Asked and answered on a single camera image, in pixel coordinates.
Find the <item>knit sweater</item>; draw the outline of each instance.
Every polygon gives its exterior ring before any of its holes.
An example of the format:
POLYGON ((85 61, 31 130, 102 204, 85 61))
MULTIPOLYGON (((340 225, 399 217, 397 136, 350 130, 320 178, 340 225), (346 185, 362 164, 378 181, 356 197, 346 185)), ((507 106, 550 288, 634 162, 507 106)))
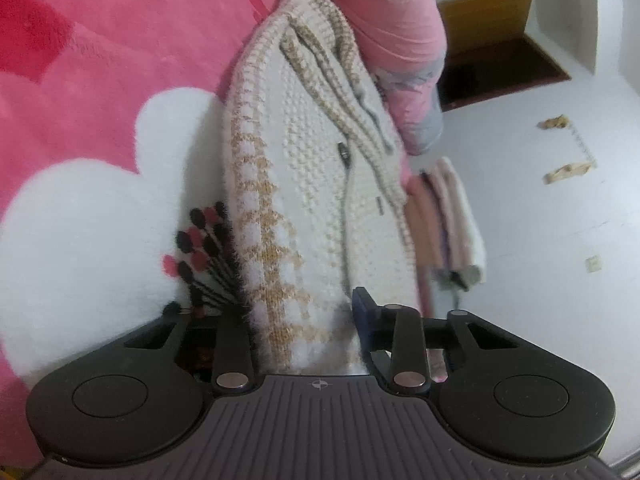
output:
POLYGON ((282 0, 239 61, 225 185, 263 371, 359 374, 351 291, 416 307, 400 141, 329 0, 282 0))

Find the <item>crosshair logo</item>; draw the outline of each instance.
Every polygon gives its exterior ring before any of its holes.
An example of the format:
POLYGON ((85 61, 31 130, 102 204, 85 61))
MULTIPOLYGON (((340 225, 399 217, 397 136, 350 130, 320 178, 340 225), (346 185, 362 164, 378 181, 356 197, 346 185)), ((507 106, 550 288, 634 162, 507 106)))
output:
POLYGON ((327 386, 331 386, 327 381, 323 381, 322 379, 316 379, 315 381, 313 381, 311 383, 311 385, 314 388, 317 388, 318 390, 322 390, 323 388, 326 388, 327 386))

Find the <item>pink fleece blanket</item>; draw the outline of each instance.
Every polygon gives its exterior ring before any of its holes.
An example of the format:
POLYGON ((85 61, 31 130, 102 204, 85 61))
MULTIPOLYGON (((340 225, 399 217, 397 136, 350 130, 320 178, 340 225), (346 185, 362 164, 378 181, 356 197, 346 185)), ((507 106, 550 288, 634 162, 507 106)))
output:
POLYGON ((0 463, 30 386, 154 318, 222 190, 230 70, 277 0, 0 0, 0 463))

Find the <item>fabric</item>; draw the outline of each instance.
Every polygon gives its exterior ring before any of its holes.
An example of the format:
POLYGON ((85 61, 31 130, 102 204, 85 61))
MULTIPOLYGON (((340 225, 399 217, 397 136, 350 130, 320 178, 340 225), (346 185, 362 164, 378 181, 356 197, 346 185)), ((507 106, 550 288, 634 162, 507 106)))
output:
POLYGON ((410 155, 442 132, 436 90, 447 41, 435 0, 333 0, 354 28, 410 155))
POLYGON ((233 65, 278 0, 0 0, 0 464, 47 371, 157 316, 223 194, 233 65))
POLYGON ((401 153, 337 7, 282 0, 238 64, 225 121, 229 218, 265 371, 363 373, 356 286, 417 307, 401 153))
POLYGON ((402 184, 402 188, 404 188, 404 190, 407 189, 409 181, 413 175, 411 167, 409 166, 409 158, 407 157, 406 152, 403 151, 402 159, 400 161, 400 184, 402 184))
POLYGON ((446 316, 456 308, 450 282, 449 237, 440 201, 426 174, 412 176, 404 209, 415 245, 416 277, 423 317, 446 316))
POLYGON ((450 270, 466 288, 486 279, 486 251, 465 187, 447 157, 440 158, 429 172, 436 189, 449 240, 450 270))

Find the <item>pink cloth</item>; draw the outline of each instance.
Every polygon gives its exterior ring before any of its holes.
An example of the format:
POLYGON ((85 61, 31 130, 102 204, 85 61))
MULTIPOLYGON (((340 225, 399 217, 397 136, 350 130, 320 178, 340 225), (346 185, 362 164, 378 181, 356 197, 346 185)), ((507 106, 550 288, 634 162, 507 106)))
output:
POLYGON ((159 315, 222 187, 229 76, 278 0, 0 0, 0 464, 47 370, 159 315))
POLYGON ((369 64, 390 72, 414 72, 446 49, 435 0, 333 1, 350 21, 369 64))
POLYGON ((404 190, 409 193, 409 182, 413 173, 411 171, 411 167, 409 167, 409 158, 406 156, 406 153, 402 154, 402 158, 400 159, 400 184, 404 187, 404 190))
POLYGON ((442 132, 435 86, 447 39, 436 0, 333 1, 354 29, 407 152, 424 152, 442 132))
POLYGON ((440 205, 421 176, 411 176, 405 189, 409 199, 404 211, 415 246, 420 310, 423 317, 434 317, 435 305, 429 278, 434 272, 446 268, 440 205))

